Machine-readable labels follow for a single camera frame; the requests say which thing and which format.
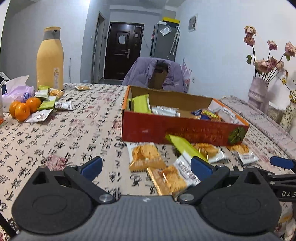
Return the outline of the purple jacket on chair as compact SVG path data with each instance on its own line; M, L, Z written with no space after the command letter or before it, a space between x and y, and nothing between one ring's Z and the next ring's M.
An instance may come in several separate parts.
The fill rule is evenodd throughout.
M161 58L137 58L122 85L187 92L180 64Z

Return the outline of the cracker packet by box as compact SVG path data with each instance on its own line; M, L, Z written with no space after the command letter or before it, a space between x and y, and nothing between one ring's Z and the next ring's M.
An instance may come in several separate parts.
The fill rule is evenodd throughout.
M197 149L209 163L217 163L227 158L220 147L211 144L197 143L193 144L193 147Z

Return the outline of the yellow thermos bottle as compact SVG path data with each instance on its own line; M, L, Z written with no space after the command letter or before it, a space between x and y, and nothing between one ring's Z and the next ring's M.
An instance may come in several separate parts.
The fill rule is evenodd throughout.
M45 85L58 90L64 89L64 51L60 31L60 27L44 29L43 40L37 52L37 86Z

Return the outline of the orange cardboard snack box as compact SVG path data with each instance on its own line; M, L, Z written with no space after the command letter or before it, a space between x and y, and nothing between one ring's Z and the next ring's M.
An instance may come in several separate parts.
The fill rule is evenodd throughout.
M137 113L132 99L149 96L151 106L177 108L180 116ZM128 86L122 107L122 139L126 142L153 142L167 144L167 135L185 138L190 143L208 143L215 146L241 144L249 123L235 114L237 123L199 120L191 114L198 109L216 110L227 106L217 99L173 91L161 91Z

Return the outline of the dark entrance door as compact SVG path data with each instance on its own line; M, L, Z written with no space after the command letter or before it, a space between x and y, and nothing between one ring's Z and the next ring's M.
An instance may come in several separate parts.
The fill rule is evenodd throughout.
M144 24L111 22L109 26L104 78L124 80L140 56Z

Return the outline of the purple tissue pack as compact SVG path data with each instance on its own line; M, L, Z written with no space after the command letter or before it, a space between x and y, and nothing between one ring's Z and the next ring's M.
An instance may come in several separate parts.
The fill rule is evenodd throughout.
M6 83L6 93L3 94L3 110L5 113L9 112L9 108L12 102L20 101L26 102L30 97L35 96L34 86L26 84L29 79L29 75L20 76L9 80Z

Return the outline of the orange tangerine front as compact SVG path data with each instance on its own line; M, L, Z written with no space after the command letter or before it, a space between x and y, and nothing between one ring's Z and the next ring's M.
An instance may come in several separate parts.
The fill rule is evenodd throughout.
M18 121L25 121L30 114L30 108L26 103L19 103L15 108L15 118Z

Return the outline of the grey refrigerator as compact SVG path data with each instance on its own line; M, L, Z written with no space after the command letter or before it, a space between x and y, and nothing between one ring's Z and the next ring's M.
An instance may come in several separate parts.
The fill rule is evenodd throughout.
M179 25L167 22L155 24L150 57L175 61L179 41Z

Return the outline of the speckled small vase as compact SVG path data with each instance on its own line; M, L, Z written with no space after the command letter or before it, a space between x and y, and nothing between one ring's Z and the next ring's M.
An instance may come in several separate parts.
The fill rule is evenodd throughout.
M295 117L295 103L290 102L290 104L286 107L283 117L280 121L280 126L286 132L290 131L294 117Z

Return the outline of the long green snack pack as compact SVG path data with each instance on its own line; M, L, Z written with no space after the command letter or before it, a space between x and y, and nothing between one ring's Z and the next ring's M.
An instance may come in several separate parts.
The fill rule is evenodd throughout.
M149 94L129 98L127 100L127 106L130 111L135 113L152 113L151 106L149 104Z

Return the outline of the wall picture frame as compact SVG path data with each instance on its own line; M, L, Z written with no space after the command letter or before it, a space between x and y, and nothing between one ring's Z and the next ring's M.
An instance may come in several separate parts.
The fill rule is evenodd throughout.
M188 21L188 32L195 31L197 28L197 19L198 19L198 14L192 16L189 21Z

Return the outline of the pink ribbed flower vase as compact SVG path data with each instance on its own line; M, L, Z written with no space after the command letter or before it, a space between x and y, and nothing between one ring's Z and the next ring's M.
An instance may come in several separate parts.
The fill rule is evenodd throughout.
M253 77L248 91L248 103L264 112L269 84L261 78Z

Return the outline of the orange tangerine left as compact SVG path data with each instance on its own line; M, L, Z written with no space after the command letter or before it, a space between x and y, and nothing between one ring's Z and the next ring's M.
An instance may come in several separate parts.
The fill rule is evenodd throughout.
M10 112L10 115L12 116L12 118L15 118L15 110L16 110L16 107L20 104L21 102L20 101L13 101L10 105L10 108L9 108L9 112Z

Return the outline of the white packet near tangerines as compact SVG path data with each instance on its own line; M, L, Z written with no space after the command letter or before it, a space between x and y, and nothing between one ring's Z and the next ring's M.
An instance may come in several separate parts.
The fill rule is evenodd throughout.
M43 109L40 111L37 111L33 113L31 116L29 116L24 123L39 123L43 122L47 119L47 117L51 114L53 109Z

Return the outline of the white snack packet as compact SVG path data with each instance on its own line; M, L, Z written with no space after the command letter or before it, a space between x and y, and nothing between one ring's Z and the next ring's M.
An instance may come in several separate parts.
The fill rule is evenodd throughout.
M153 114L170 116L170 117L180 117L180 112L178 108L170 108L166 106L152 106L151 111Z

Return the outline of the blue yellow chip bag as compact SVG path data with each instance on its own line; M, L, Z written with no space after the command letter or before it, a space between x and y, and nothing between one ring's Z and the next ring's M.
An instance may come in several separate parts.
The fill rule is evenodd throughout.
M220 117L219 115L215 114L214 112L212 112L207 108L191 111L190 114L193 115L194 118L198 120L224 122L222 117Z

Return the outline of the orange tangerine right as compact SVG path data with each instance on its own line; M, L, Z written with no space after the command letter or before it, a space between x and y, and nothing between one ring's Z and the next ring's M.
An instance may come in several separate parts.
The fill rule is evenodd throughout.
M35 113L38 111L38 108L41 105L41 100L37 97L30 97L27 101L26 101L26 105L29 107L30 109L30 113Z

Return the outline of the dried pink rose bouquet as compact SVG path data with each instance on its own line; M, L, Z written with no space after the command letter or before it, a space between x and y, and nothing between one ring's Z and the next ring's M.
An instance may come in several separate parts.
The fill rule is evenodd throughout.
M262 79L266 84L270 84L272 80L278 78L283 85L287 84L288 71L285 69L284 61L290 61L295 57L295 45L291 42L285 44L285 49L280 58L272 56L272 53L278 50L275 41L268 40L268 55L266 58L259 58L255 51L255 37L257 34L254 26L244 27L245 36L244 43L251 48L251 54L246 56L246 63L254 66L254 76Z

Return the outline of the orange tangerine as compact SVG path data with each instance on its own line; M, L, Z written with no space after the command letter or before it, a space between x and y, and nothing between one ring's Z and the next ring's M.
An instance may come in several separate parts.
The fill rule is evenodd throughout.
M10 105L10 108L9 108L9 112L10 112L10 115L12 116L12 118L15 118L15 110L16 110L16 107L20 104L21 102L20 101L13 101Z
M35 113L38 111L38 108L41 105L41 100L37 97L30 97L27 101L26 101L26 105L29 107L30 109L30 113Z
M15 108L15 118L18 121L25 121L30 114L30 108L26 103L19 103Z

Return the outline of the small green packet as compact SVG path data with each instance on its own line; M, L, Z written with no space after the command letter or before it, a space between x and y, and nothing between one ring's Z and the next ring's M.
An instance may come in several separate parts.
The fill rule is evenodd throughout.
M55 100L43 101L39 106L38 110L53 109L55 107L55 102L56 102Z

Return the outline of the small far cracker packet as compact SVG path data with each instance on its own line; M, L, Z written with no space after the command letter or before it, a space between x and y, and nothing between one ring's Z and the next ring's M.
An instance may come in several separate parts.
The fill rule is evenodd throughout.
M89 86L75 86L75 89L79 90L79 91L86 91L86 90L90 90Z

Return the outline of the yellow box on refrigerator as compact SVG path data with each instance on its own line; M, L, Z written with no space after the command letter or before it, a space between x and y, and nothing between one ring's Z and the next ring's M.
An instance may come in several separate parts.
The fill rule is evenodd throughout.
M174 24L179 24L179 23L180 23L179 20L177 20L177 19L172 19L172 18L169 18L169 17L163 17L163 18L162 18L162 21L163 21L163 22L174 23Z

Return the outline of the cracker packet with text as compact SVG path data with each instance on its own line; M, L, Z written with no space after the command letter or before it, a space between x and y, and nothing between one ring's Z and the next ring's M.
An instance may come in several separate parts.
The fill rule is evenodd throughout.
M201 182L183 156L179 156L172 165L163 170L149 167L147 173L159 196L177 196Z

